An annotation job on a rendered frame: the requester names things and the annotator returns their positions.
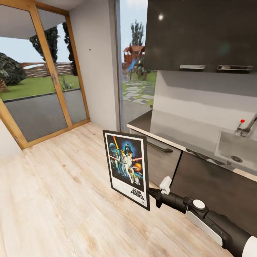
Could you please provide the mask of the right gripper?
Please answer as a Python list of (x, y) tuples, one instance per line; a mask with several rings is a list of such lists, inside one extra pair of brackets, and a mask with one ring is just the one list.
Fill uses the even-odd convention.
[(169, 194), (161, 193), (162, 189), (149, 188), (146, 190), (148, 194), (150, 194), (156, 200), (156, 206), (158, 208), (161, 207), (162, 204), (170, 206), (175, 209), (175, 201), (177, 198), (177, 194), (170, 192)]

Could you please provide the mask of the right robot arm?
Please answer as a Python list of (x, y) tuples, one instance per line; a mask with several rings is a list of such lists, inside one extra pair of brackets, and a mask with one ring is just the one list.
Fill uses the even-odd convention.
[[(238, 227), (229, 217), (210, 211), (201, 200), (181, 197), (170, 192), (172, 180), (165, 177), (160, 189), (146, 190), (156, 200), (156, 206), (162, 204), (186, 213), (190, 220), (211, 237), (223, 249), (227, 249), (234, 257), (257, 257), (257, 238)], [(191, 200), (191, 203), (188, 203)]]

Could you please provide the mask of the poster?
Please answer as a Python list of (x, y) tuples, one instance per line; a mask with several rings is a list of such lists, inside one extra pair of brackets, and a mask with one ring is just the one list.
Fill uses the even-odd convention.
[(147, 137), (103, 130), (111, 188), (150, 211)]

